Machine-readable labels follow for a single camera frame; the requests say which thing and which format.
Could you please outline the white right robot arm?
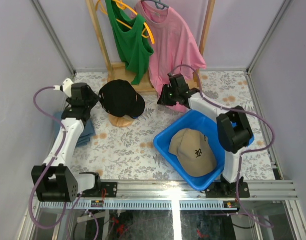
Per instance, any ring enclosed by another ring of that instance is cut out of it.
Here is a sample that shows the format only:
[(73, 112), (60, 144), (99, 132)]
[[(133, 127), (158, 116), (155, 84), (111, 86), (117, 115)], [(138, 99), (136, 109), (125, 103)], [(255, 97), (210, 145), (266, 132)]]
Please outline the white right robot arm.
[(193, 189), (235, 197), (246, 186), (240, 154), (254, 138), (246, 112), (211, 102), (180, 73), (169, 81), (157, 103), (189, 110), (155, 136), (154, 147)]

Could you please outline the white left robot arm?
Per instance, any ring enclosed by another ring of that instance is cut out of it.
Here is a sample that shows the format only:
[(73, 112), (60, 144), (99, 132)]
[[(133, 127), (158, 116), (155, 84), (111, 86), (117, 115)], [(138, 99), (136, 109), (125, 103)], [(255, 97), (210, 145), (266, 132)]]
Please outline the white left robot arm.
[(98, 102), (98, 95), (83, 82), (74, 83), (67, 78), (61, 85), (54, 85), (53, 90), (67, 95), (69, 104), (57, 119), (59, 132), (53, 147), (41, 165), (31, 170), (33, 194), (41, 202), (73, 202), (80, 192), (91, 197), (102, 193), (99, 174), (84, 172), (74, 175), (69, 163), (79, 137), (90, 120), (92, 108)]

